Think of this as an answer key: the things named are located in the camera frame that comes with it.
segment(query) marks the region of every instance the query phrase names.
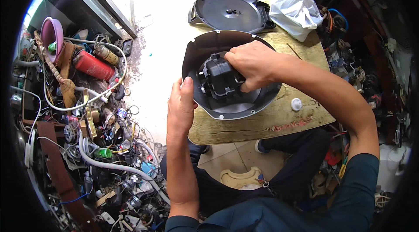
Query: dark pants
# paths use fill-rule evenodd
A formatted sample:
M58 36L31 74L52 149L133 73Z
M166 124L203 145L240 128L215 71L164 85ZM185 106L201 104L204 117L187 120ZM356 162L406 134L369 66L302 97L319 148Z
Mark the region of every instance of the dark pants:
M269 188L285 202L294 202L301 199L312 178L318 172L330 145L330 135L321 128L315 128L265 139L262 140L262 145L266 149L293 154L286 165L270 180ZM195 145L189 140L188 146L198 181L199 211L203 216L210 216L219 210L251 198L273 197L263 187L241 191L221 184L210 177L207 171L198 168L198 161L205 146ZM166 155L160 165L164 177L167 177Z

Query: wooden tabletop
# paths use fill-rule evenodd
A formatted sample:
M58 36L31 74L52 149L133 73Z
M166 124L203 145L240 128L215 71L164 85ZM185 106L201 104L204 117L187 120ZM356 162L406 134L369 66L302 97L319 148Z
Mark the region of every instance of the wooden tabletop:
M188 41L211 31L204 24L189 25L186 22ZM316 31L311 31L301 43L280 27L263 30L257 34L267 41L277 52L298 56L326 71L329 66ZM291 100L299 98L302 109L291 109ZM301 132L334 122L335 119L316 100L296 88L282 84L280 92L265 109L252 116L236 120L217 120L204 109L195 109L194 123L189 131L189 139L198 145L223 144L287 135Z

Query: pile of scrap parts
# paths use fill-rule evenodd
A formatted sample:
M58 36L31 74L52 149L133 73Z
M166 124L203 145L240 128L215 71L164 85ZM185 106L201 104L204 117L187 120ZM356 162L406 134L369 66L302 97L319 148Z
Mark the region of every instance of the pile of scrap parts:
M125 53L104 35L63 37L60 26L47 18L40 33L24 31L12 71L19 148L39 200L62 231L163 231L164 151L133 120L138 107L124 108Z

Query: shoe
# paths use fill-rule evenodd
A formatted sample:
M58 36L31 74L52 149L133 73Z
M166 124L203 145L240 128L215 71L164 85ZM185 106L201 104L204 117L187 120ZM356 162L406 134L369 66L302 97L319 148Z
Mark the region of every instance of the shoe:
M269 153L270 149L266 149L262 146L262 142L260 139L256 140L255 143L255 151L261 154L267 154Z
M211 150L212 150L212 146L211 145L206 145L204 150L202 151L202 154L208 153Z

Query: pink funnel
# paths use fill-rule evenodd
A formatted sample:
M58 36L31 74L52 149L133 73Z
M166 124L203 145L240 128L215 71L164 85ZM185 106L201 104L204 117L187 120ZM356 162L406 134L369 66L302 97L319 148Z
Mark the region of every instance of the pink funnel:
M44 22L42 23L41 27L41 40L44 43L44 47L48 47L51 43L57 42L57 50L55 51L55 55L52 55L48 49L46 50L46 55L50 58L51 62L56 64L58 61L58 57L60 56L60 52L62 49L63 44L63 32L62 26L59 20L52 19L51 17L45 18Z

